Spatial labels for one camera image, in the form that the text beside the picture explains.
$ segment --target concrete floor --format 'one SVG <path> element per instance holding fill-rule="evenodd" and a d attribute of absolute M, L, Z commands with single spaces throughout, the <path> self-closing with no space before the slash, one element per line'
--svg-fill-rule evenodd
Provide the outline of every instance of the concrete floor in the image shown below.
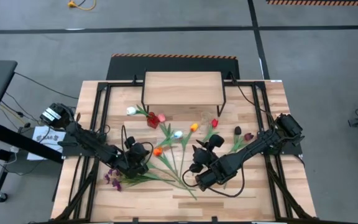
<path fill-rule="evenodd" d="M 252 24 L 245 0 L 99 0 L 90 12 L 66 3 L 0 0 L 0 29 Z M 358 7 L 254 4 L 260 26 L 358 25 Z M 358 128 L 347 125 L 358 108 L 358 30 L 261 31 L 261 36 L 270 77 L 283 80 L 291 113 L 305 130 L 304 160 L 318 216 L 358 222 Z M 16 60 L 17 72 L 74 96 L 83 80 L 105 79 L 112 53 L 236 55 L 241 78 L 262 78 L 252 31 L 0 34 L 0 59 Z M 76 105 L 21 77 L 8 92 L 34 116 L 52 102 Z M 4 101 L 14 106 L 10 98 Z M 0 123 L 13 128 L 1 112 Z M 21 162 L 10 169 L 33 165 Z M 0 223 L 47 220 L 59 172 L 59 165 L 43 162 L 29 175 L 9 174 L 3 191 L 11 197 L 0 203 Z"/>

